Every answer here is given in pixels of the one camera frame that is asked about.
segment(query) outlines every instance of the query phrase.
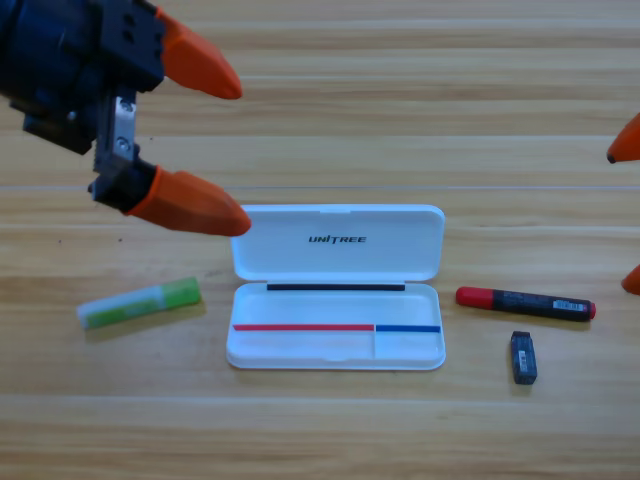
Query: green cap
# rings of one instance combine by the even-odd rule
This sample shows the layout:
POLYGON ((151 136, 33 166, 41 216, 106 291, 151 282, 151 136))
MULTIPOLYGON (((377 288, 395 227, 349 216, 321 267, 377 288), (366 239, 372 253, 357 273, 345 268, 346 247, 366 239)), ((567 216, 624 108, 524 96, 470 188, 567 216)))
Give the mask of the green cap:
POLYGON ((167 308, 177 308, 200 301, 200 286, 195 277, 165 283, 162 294, 167 308))

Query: black stripe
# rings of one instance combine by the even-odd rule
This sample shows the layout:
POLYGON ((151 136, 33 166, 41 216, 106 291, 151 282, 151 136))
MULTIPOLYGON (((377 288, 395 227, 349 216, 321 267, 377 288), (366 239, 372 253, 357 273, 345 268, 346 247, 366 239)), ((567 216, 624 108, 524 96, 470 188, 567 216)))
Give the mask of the black stripe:
POLYGON ((267 284, 267 290, 376 290, 388 292, 404 292, 404 285, 380 285, 380 284, 336 284, 336 283, 275 283, 267 284))

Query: white case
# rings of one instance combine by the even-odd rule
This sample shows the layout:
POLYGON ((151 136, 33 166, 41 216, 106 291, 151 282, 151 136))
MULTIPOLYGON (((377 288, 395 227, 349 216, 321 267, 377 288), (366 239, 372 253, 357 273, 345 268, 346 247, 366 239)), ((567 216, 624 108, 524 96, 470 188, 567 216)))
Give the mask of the white case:
POLYGON ((253 369, 332 370, 432 370, 444 363, 438 294, 424 283, 405 283, 430 280, 438 273, 445 226, 440 209, 244 208, 252 227, 231 240, 235 270, 245 280, 261 282, 236 291, 227 337, 229 363, 253 369), (268 290, 267 285, 302 290, 268 290), (236 330, 248 324, 439 327, 439 332, 236 330))

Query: screw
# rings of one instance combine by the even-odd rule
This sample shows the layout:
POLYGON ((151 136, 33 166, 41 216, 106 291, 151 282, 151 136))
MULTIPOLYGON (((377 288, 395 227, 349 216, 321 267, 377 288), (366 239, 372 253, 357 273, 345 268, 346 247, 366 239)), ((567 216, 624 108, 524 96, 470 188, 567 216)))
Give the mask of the screw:
POLYGON ((118 145, 118 148, 120 150, 124 150, 125 152, 131 150, 131 145, 129 145, 129 142, 124 137, 118 137, 118 139, 116 140, 116 145, 118 145))
POLYGON ((120 106, 125 112, 133 112, 133 106, 126 100, 120 100, 120 106))

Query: glue stick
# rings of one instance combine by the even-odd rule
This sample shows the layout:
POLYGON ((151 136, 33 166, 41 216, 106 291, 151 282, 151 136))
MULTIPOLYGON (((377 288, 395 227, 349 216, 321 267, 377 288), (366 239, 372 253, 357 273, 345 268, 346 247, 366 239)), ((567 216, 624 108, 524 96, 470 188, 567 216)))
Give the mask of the glue stick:
POLYGON ((89 329, 199 301, 198 281, 192 277, 85 303, 77 308, 77 315, 89 329))

